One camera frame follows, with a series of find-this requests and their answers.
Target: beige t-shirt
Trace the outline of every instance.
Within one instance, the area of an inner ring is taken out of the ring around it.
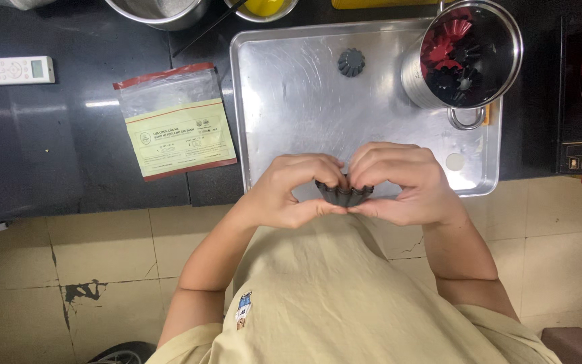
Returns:
[[[258,229],[223,325],[176,336],[148,364],[560,364],[512,318],[412,281],[370,251],[372,239],[353,216]]]

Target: person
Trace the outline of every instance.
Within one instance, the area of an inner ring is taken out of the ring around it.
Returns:
[[[519,322],[430,150],[368,143],[343,167],[326,154],[273,160],[186,262],[148,364],[560,363]],[[402,191],[349,208],[298,202],[292,190],[313,179]],[[422,226],[439,294],[379,253],[370,217]]]

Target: yellow bowl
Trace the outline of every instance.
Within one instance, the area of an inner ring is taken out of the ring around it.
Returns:
[[[236,0],[224,0],[226,5],[230,8],[235,3]],[[268,23],[270,21],[278,20],[279,18],[287,15],[295,5],[297,4],[297,0],[285,0],[285,2],[280,6],[278,11],[273,15],[269,16],[259,16],[252,13],[250,10],[247,9],[246,5],[239,6],[239,9],[235,12],[240,18],[246,19],[248,21],[252,21],[254,23]]]

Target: metal baking tray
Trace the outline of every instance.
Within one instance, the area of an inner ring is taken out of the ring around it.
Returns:
[[[502,98],[489,108],[489,125],[457,130],[446,110],[424,110],[401,87],[401,61],[432,18],[369,21],[241,32],[230,45],[237,132],[244,189],[273,158],[289,153],[327,153],[347,163],[369,141],[432,149],[450,186],[461,196],[490,193],[498,181]],[[348,79],[336,67],[340,54],[357,48],[366,66]],[[458,111],[470,123],[475,113]],[[453,171],[446,159],[464,156]],[[394,198],[390,182],[373,197]],[[294,190],[303,201],[319,198],[313,183]]]

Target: shirt sleeve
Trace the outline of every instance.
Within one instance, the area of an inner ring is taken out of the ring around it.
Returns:
[[[510,364],[561,364],[556,354],[518,321],[480,306],[455,306]]]
[[[150,357],[146,364],[199,364],[207,360],[212,342],[221,334],[222,324],[212,323],[191,328],[177,335]]]

